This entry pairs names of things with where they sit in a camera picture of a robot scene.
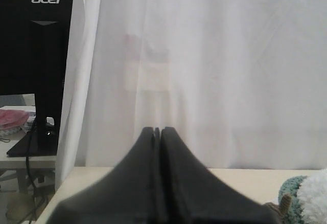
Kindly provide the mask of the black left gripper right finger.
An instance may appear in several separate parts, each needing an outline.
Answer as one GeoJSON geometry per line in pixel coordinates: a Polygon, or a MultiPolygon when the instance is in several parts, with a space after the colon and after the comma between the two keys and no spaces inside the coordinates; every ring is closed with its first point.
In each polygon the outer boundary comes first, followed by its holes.
{"type": "Polygon", "coordinates": [[[278,216],[213,175],[176,129],[160,139],[160,173],[169,223],[279,223],[278,216]]]}

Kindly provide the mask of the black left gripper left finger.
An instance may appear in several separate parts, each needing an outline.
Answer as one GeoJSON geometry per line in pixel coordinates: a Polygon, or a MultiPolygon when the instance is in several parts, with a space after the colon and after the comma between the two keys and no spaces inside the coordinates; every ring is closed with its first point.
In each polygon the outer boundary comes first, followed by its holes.
{"type": "Polygon", "coordinates": [[[158,139],[158,128],[143,128],[108,174],[60,201],[46,223],[159,223],[158,139]]]}

